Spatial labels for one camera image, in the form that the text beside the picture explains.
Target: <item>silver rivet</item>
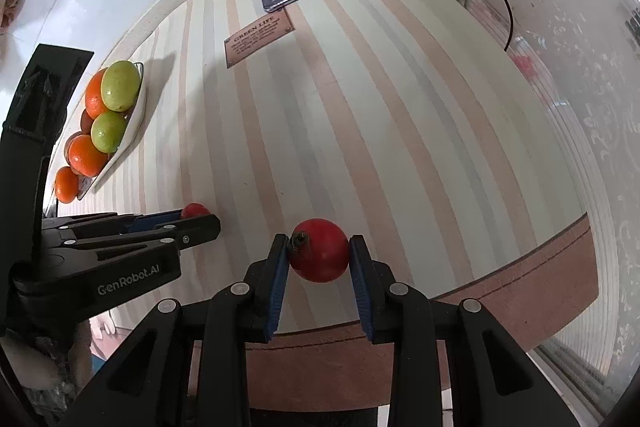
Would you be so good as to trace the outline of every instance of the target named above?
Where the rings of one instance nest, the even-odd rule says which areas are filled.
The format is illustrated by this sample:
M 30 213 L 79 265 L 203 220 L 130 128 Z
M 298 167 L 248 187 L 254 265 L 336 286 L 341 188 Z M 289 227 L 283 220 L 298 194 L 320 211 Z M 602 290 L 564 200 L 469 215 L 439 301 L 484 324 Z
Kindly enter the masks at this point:
M 393 293 L 393 295 L 407 295 L 407 293 L 409 293 L 409 287 L 401 282 L 394 282 L 389 286 L 389 291 Z
M 171 313 L 175 310 L 175 301 L 173 299 L 165 299 L 158 303 L 158 311 L 160 313 Z
M 462 303 L 462 307 L 469 313 L 478 313 L 482 309 L 482 304 L 475 299 L 467 299 Z
M 246 282 L 237 282 L 231 286 L 231 293 L 233 295 L 244 295 L 249 291 L 249 285 Z

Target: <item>fruit plate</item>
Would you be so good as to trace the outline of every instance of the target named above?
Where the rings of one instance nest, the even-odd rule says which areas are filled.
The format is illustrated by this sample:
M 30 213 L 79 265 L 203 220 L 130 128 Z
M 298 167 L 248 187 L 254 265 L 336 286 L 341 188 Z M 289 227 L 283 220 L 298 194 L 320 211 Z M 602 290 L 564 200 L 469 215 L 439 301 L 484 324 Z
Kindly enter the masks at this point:
M 142 124 L 142 119 L 145 116 L 145 103 L 146 103 L 146 83 L 144 80 L 145 68 L 142 62 L 134 62 L 133 65 L 138 69 L 138 73 L 140 74 L 140 90 L 138 91 L 138 97 L 136 99 L 136 103 L 133 108 L 129 110 L 127 118 L 127 128 L 124 131 L 124 135 L 122 136 L 122 141 L 118 146 L 116 152 L 114 152 L 107 162 L 107 165 L 100 171 L 95 178 L 87 178 L 86 176 L 80 176 L 80 190 L 78 192 L 78 201 L 85 197 L 85 195 L 89 192 L 90 188 L 94 188 L 94 191 L 100 188 L 100 180 L 104 178 L 104 175 L 110 171 L 111 167 L 113 167 L 118 161 L 118 158 L 122 156 L 122 154 L 129 148 L 129 146 L 136 139 L 136 134 L 138 133 L 138 129 L 140 129 L 140 124 Z

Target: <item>green fruit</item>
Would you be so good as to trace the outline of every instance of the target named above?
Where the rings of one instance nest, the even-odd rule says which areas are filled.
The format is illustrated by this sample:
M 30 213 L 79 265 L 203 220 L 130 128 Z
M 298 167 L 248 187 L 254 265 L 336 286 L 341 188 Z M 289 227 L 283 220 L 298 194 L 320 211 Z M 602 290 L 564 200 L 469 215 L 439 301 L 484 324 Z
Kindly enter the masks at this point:
M 104 72 L 100 94 L 108 109 L 116 112 L 126 111 L 136 103 L 140 90 L 138 69 L 128 60 L 114 62 Z
M 105 111 L 91 126 L 91 141 L 98 151 L 116 152 L 122 141 L 127 121 L 119 112 Z

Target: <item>cherry tomato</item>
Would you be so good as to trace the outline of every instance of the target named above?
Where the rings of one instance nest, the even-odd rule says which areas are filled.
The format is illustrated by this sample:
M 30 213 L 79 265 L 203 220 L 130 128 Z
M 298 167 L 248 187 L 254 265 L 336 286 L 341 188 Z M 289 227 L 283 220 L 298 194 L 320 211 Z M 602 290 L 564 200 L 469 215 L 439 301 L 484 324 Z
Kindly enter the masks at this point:
M 349 241 L 344 232 L 326 219 L 307 219 L 291 234 L 289 264 L 311 282 L 338 279 L 349 265 Z
M 209 216 L 209 214 L 209 209 L 203 204 L 189 203 L 182 209 L 180 213 L 180 219 L 188 219 L 189 217 L 197 216 Z

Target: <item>label logo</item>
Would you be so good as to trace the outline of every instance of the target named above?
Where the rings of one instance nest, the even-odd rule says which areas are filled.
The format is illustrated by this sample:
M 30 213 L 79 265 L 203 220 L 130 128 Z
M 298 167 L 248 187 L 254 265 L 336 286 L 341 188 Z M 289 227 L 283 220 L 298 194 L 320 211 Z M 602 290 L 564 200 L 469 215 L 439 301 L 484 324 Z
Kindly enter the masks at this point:
M 136 282 L 140 282 L 147 277 L 151 277 L 153 274 L 160 273 L 160 265 L 154 264 L 149 269 L 143 269 L 140 272 L 132 273 L 126 277 L 120 277 L 117 281 L 114 281 L 109 284 L 100 284 L 98 286 L 98 293 L 100 295 L 107 295 L 107 293 L 114 292 L 123 288 L 124 286 L 129 286 L 130 284 L 134 284 Z

